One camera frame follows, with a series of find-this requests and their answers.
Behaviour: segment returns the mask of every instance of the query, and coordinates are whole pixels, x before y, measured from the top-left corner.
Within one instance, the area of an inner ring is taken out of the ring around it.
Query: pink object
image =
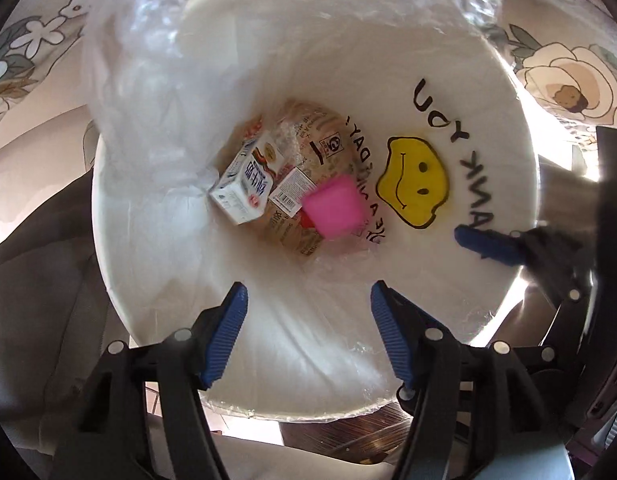
[[[302,199],[302,210],[324,238],[348,234],[368,219],[368,208],[349,175],[317,186]]]

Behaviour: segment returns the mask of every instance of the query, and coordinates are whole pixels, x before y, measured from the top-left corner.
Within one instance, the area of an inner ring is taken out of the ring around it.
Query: beige flower
[[[524,60],[519,80],[547,110],[566,119],[617,128],[617,81],[583,46],[551,43]]]

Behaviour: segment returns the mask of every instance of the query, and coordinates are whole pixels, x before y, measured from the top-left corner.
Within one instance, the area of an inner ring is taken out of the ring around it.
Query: flower center
[[[563,85],[553,96],[555,102],[571,113],[579,113],[588,107],[588,100],[573,85]]]

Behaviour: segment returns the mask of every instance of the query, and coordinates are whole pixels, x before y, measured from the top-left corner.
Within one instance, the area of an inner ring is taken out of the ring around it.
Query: barcode
[[[282,202],[284,205],[287,205],[291,209],[293,209],[296,205],[295,200],[293,200],[290,196],[282,192],[279,193],[279,195],[277,196],[277,200]]]

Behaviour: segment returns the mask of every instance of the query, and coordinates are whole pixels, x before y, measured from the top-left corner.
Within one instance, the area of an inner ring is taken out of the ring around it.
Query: small box
[[[268,133],[247,140],[210,196],[236,223],[264,214],[266,201],[284,158]]]

